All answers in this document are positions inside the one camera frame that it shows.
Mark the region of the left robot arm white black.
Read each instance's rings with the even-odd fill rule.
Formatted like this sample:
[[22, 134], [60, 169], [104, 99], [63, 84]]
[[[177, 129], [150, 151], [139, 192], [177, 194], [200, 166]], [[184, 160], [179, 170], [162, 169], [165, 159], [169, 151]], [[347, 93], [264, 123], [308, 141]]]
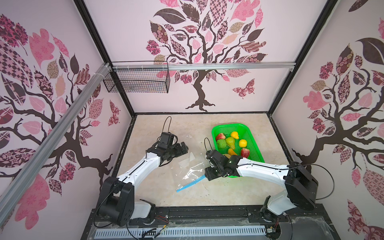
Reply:
[[152, 171], [165, 166], [174, 158], [187, 154], [188, 151], [188, 146], [184, 142], [179, 143], [176, 135], [163, 132], [134, 167], [118, 177], [108, 177], [104, 181], [96, 215], [120, 227], [133, 219], [153, 221], [156, 205], [145, 200], [137, 202], [135, 189]]

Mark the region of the green apple toy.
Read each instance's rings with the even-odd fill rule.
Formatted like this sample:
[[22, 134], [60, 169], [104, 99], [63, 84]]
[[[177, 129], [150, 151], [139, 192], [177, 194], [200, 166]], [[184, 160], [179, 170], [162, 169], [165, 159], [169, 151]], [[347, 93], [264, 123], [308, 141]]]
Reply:
[[219, 139], [216, 141], [218, 149], [225, 149], [227, 147], [227, 142], [225, 139]]

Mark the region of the orange banana toy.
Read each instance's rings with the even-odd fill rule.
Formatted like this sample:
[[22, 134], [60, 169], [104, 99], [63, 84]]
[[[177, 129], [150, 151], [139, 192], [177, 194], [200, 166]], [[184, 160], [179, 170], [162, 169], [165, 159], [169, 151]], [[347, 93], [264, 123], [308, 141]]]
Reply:
[[235, 150], [232, 149], [232, 148], [229, 148], [229, 149], [228, 149], [228, 154], [229, 154], [230, 156], [238, 156], [238, 155], [239, 155], [239, 154], [237, 154], [237, 153], [235, 152]]

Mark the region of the aluminium frame rail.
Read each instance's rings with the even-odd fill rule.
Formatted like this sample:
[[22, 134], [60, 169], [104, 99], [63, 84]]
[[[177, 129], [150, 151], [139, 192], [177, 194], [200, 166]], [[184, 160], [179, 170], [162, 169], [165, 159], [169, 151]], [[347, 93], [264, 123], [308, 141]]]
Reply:
[[45, 162], [49, 159], [51, 153], [55, 150], [70, 125], [79, 115], [82, 107], [84, 107], [91, 97], [97, 86], [103, 81], [105, 76], [110, 72], [111, 64], [103, 63], [91, 78], [82, 93], [75, 99], [64, 116], [54, 127], [51, 134], [37, 148], [32, 159], [21, 169], [20, 173], [14, 178], [5, 192], [1, 195], [1, 225], [7, 220], [8, 216], [18, 204], [28, 187], [32, 184], [37, 174], [42, 169]]
[[116, 65], [114, 70], [157, 70], [157, 71], [189, 71], [189, 70], [237, 70], [237, 69], [294, 69], [294, 62], [260, 62], [260, 63], [230, 63], [230, 64], [176, 64], [144, 65], [143, 62], [135, 62], [135, 65]]

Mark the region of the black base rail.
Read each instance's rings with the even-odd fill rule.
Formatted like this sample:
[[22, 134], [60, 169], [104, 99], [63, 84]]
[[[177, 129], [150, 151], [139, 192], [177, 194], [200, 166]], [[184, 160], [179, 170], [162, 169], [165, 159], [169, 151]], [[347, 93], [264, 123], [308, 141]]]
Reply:
[[206, 207], [156, 207], [154, 220], [134, 219], [123, 227], [112, 224], [91, 212], [82, 240], [94, 240], [96, 230], [125, 228], [166, 227], [217, 227], [217, 226], [264, 226], [266, 236], [224, 238], [220, 240], [338, 240], [334, 224], [325, 208], [317, 204], [307, 212], [300, 209], [289, 210], [277, 220], [267, 222], [258, 216], [259, 205], [206, 206]]

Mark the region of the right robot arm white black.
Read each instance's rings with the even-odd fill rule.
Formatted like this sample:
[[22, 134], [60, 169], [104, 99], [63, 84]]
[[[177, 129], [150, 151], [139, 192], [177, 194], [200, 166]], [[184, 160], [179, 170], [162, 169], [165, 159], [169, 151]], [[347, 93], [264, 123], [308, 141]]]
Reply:
[[273, 165], [249, 160], [241, 156], [230, 158], [217, 150], [206, 152], [210, 166], [205, 168], [208, 181], [225, 177], [250, 177], [271, 182], [283, 190], [265, 199], [258, 215], [267, 222], [277, 220], [284, 212], [299, 208], [312, 211], [316, 206], [319, 183], [300, 163]]

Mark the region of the red apple toy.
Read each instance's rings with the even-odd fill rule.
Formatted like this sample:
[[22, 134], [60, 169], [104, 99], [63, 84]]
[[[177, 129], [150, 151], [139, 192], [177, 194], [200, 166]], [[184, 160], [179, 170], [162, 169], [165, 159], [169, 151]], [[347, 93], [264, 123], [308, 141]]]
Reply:
[[216, 136], [216, 141], [218, 140], [225, 140], [226, 139], [226, 136], [224, 133], [220, 133]]

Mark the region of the left aluminium frame rail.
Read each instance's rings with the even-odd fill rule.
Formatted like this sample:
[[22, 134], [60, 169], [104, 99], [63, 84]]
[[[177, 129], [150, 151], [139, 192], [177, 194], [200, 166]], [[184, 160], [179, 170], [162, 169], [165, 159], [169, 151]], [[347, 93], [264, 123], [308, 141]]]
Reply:
[[103, 81], [105, 76], [110, 72], [111, 64], [103, 63], [91, 78], [82, 93], [75, 99], [64, 116], [54, 127], [51, 134], [37, 148], [32, 159], [21, 169], [20, 173], [14, 178], [5, 192], [1, 195], [1, 225], [7, 220], [8, 216], [18, 204], [28, 187], [32, 184], [37, 174], [42, 169], [45, 162], [49, 159], [51, 153], [55, 150], [70, 125], [79, 115], [82, 107], [84, 107], [91, 97], [97, 86]]

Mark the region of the clear zip bag blue zipper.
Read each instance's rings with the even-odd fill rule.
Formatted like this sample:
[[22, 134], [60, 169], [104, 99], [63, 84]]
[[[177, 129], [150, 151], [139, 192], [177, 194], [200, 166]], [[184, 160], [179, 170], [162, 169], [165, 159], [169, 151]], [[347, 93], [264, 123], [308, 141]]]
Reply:
[[174, 170], [176, 192], [179, 193], [204, 180], [205, 168], [209, 167], [205, 154], [194, 155], [190, 153], [187, 158], [177, 163]]

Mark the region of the green plastic basket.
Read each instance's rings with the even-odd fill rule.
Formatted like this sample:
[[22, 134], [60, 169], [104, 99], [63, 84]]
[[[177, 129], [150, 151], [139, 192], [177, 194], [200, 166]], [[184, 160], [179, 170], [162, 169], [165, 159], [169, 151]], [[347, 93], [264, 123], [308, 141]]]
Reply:
[[[217, 143], [219, 140], [219, 137], [224, 135], [226, 141], [228, 138], [233, 138], [233, 146], [235, 147], [232, 149], [230, 146], [222, 143]], [[212, 137], [214, 139], [214, 146], [217, 151], [219, 151], [221, 154], [229, 155], [230, 153], [235, 153], [236, 155], [240, 156], [242, 153], [242, 149], [248, 149], [249, 150], [249, 156], [248, 159], [265, 163], [265, 160], [261, 154], [261, 151], [252, 135], [251, 130], [249, 127], [247, 127], [244, 124], [225, 124], [225, 125], [218, 125], [213, 127], [212, 129]]]

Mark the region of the green pear toy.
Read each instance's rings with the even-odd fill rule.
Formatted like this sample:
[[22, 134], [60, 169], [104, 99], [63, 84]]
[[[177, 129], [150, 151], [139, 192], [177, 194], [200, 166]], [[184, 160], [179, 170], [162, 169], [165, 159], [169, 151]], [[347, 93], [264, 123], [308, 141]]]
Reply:
[[236, 148], [236, 140], [233, 137], [228, 137], [225, 139], [227, 146], [234, 150]]

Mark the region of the yellow lemon toy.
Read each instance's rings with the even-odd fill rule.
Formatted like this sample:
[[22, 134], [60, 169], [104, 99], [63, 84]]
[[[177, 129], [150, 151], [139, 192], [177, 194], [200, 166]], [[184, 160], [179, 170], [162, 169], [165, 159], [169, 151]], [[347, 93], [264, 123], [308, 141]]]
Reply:
[[240, 148], [246, 148], [247, 145], [248, 145], [248, 142], [246, 140], [244, 140], [244, 139], [239, 140], [239, 147]]

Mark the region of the yellow pear toy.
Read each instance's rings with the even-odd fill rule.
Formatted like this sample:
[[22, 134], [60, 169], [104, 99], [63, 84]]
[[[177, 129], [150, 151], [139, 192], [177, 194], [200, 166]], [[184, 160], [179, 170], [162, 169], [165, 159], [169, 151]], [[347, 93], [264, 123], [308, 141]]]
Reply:
[[231, 137], [234, 138], [235, 140], [238, 140], [240, 138], [238, 132], [231, 132]]

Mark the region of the rear aluminium frame rail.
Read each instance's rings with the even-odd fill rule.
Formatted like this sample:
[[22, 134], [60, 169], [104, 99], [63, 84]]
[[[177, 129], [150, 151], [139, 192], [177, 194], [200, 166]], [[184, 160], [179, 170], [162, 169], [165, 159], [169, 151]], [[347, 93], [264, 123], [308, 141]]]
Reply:
[[114, 70], [157, 70], [157, 71], [189, 71], [189, 70], [237, 70], [237, 69], [294, 69], [294, 62], [260, 62], [260, 63], [230, 63], [230, 64], [176, 64], [144, 65], [143, 62], [135, 62], [135, 65], [116, 65]]

